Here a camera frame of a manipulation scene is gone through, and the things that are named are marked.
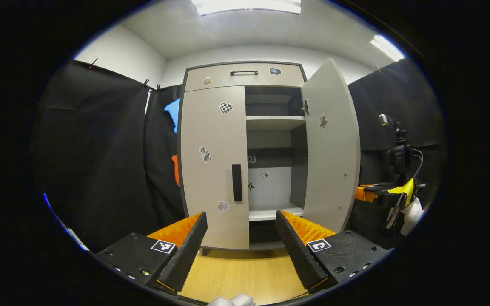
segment door handle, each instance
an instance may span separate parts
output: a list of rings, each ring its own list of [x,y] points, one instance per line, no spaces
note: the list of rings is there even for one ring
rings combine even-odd
[[[232,165],[232,187],[234,190],[234,202],[243,201],[243,193],[241,191],[241,165]]]
[[[254,74],[255,76],[258,75],[258,71],[256,71],[256,70],[230,71],[230,75],[233,76],[235,74],[240,74],[240,73],[243,73],[243,72],[250,72],[250,73],[247,74],[247,75],[236,75],[236,76],[249,76],[251,74]]]

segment ceiling light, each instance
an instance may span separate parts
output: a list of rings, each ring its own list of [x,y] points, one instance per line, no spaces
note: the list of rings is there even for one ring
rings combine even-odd
[[[302,0],[192,0],[202,16],[231,10],[275,10],[300,14]]]
[[[404,58],[404,54],[398,50],[391,42],[389,42],[385,37],[381,35],[375,35],[373,40],[370,43],[377,47],[379,50],[383,51],[383,53],[387,54],[389,58],[392,58],[395,62],[402,60]]]

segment cabinet drawer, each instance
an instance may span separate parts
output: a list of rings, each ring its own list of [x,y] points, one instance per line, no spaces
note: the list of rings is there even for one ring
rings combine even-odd
[[[271,74],[271,68],[280,70],[280,74]],[[207,77],[210,77],[210,82],[204,82]],[[188,70],[185,91],[238,85],[301,87],[304,85],[304,78],[298,65],[267,62],[223,64]]]

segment open cabinet door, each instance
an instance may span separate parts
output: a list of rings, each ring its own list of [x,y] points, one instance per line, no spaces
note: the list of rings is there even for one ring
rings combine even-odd
[[[185,209],[208,219],[202,246],[248,249],[245,87],[185,92],[178,130]]]
[[[302,86],[307,103],[308,182],[303,217],[340,232],[350,215],[360,170],[360,138],[348,86],[329,58]]]

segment white wall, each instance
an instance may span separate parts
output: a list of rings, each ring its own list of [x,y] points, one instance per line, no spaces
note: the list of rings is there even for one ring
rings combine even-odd
[[[156,87],[166,60],[154,48],[122,25],[117,25],[84,47],[75,60],[95,65]]]
[[[305,75],[310,78],[311,75],[326,61],[327,58],[333,58],[342,71],[347,84],[350,84],[361,77],[370,74],[376,70],[375,67],[367,67],[352,60],[328,54],[325,52],[311,49],[286,47],[286,46],[238,46],[219,48],[208,51],[189,54],[181,58],[170,60],[165,65],[161,79],[161,87],[182,84],[185,77],[185,69],[213,64],[216,62],[232,62],[237,60],[273,60],[278,62],[297,62],[302,64]]]

